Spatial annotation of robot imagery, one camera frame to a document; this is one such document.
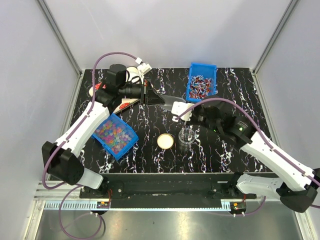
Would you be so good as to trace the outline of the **clear plastic scoop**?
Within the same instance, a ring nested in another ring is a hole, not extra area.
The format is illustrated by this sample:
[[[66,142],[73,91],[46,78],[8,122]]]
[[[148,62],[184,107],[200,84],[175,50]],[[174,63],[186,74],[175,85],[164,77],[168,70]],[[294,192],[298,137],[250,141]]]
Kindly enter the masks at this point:
[[[183,102],[183,103],[186,102],[186,100],[183,99],[182,97],[170,96],[170,95],[162,95],[161,97],[164,99],[164,104],[159,104],[158,106],[169,112],[172,110],[174,102]]]

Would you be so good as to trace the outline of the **blue bin of star candies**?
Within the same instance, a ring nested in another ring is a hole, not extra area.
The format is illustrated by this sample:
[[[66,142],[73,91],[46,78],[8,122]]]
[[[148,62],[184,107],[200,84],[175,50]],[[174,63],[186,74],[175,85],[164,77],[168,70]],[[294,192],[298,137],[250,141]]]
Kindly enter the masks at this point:
[[[98,126],[91,137],[117,161],[139,140],[135,131],[114,113]]]

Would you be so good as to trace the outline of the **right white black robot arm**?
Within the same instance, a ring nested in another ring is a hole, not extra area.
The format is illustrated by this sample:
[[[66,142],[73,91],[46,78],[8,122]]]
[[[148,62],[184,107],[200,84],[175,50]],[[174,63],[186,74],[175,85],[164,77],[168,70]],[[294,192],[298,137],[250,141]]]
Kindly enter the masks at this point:
[[[226,112],[225,105],[232,103],[224,98],[207,98],[193,104],[187,113],[192,124],[215,132],[225,142],[259,160],[277,177],[236,173],[227,185],[228,195],[235,199],[241,195],[261,195],[304,213],[317,197],[320,170],[304,165],[282,150],[240,106],[235,107],[243,116]]]

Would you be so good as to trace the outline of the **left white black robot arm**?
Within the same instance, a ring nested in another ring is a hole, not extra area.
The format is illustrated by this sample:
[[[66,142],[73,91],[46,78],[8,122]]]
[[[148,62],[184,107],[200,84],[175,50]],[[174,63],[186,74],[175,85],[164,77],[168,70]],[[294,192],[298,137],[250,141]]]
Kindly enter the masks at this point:
[[[104,178],[84,167],[78,157],[88,139],[121,105],[123,99],[138,99],[145,105],[165,103],[164,98],[145,79],[145,74],[151,69],[148,63],[141,63],[137,67],[111,65],[107,69],[106,79],[99,85],[92,85],[92,100],[75,123],[56,141],[43,144],[42,176],[50,174],[63,184],[89,187],[95,197],[103,198],[108,193]]]

